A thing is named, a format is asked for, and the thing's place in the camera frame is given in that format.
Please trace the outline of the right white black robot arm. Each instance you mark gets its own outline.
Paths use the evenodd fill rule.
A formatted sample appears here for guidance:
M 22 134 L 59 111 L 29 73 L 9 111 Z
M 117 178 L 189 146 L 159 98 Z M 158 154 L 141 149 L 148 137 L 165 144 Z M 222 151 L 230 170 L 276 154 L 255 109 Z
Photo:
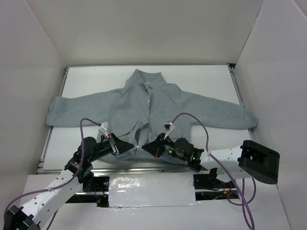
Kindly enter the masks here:
M 207 152 L 198 149 L 185 138 L 172 141 L 160 134 L 153 142 L 142 147 L 156 158 L 179 160 L 195 172 L 213 171 L 209 183 L 220 187 L 231 180 L 253 178 L 264 184 L 277 184 L 280 154 L 252 140 L 230 149 Z

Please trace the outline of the grey zip-up fleece jacket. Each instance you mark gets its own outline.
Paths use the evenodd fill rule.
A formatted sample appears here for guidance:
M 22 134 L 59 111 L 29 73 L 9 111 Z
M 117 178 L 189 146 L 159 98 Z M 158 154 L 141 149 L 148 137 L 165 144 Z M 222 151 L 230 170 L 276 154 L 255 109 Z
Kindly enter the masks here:
M 167 83 L 161 73 L 135 70 L 124 87 L 77 98 L 56 97 L 49 105 L 46 124 L 53 127 L 78 127 L 109 123 L 108 131 L 134 145 L 129 156 L 106 155 L 101 161 L 110 164 L 173 163 L 144 151 L 142 146 L 156 140 L 164 132 L 163 124 L 174 120 L 172 141 L 190 139 L 192 125 L 245 130 L 255 127 L 258 119 L 246 108 L 199 94 L 181 90 Z M 136 146 L 141 148 L 136 154 Z

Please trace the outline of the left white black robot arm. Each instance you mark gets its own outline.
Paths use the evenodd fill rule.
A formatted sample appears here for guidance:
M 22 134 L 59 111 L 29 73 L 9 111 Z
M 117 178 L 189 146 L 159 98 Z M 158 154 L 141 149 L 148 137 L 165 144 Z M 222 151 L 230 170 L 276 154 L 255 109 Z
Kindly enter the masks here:
M 92 162 L 108 154 L 116 156 L 132 149 L 130 143 L 120 140 L 113 133 L 97 142 L 93 137 L 83 138 L 78 150 L 45 189 L 26 193 L 34 197 L 17 207 L 5 210 L 5 230 L 40 230 L 50 223 L 57 211 L 77 192 L 89 191 L 94 186 Z

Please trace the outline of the silver zipper pull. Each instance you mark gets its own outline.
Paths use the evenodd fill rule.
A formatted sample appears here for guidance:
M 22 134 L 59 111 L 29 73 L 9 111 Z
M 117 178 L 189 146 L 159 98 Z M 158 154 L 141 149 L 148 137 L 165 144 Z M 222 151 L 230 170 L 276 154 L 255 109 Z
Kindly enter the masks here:
M 140 152 L 141 152 L 141 148 L 140 148 L 139 145 L 137 145 L 136 146 L 136 154 L 138 155 L 138 154 L 140 154 Z

